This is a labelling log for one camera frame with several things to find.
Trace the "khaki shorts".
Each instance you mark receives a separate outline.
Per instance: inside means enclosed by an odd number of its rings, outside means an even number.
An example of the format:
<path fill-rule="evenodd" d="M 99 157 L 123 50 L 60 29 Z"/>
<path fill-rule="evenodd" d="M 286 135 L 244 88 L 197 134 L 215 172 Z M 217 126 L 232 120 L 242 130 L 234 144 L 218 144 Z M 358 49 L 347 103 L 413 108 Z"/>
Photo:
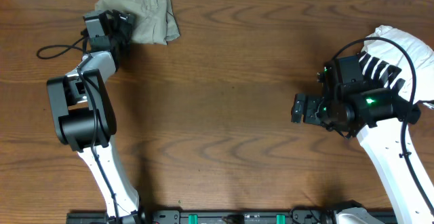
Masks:
<path fill-rule="evenodd" d="M 166 45 L 180 36 L 171 0 L 99 0 L 95 9 L 133 14 L 134 43 Z"/>

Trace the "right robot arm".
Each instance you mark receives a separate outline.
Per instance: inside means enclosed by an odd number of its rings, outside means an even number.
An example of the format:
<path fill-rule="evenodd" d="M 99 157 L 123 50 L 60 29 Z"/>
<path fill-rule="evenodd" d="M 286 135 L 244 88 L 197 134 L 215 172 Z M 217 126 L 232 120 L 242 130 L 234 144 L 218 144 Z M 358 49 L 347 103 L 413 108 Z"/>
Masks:
<path fill-rule="evenodd" d="M 386 88 L 296 94 L 291 120 L 356 138 L 372 161 L 398 223 L 433 222 L 433 184 L 408 130 L 419 110 Z"/>

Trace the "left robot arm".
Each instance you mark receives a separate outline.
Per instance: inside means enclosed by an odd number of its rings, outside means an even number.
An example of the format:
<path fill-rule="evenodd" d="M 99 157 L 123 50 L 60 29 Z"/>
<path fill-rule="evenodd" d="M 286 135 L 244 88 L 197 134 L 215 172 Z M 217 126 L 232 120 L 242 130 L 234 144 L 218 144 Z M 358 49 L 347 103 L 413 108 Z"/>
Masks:
<path fill-rule="evenodd" d="M 77 44 L 81 62 L 47 81 L 56 136 L 86 163 L 106 203 L 105 212 L 72 212 L 67 223 L 145 223 L 140 196 L 129 181 L 116 145 L 117 122 L 106 91 L 107 79 L 130 49 L 135 17 L 118 10 L 96 10 L 83 17 Z"/>

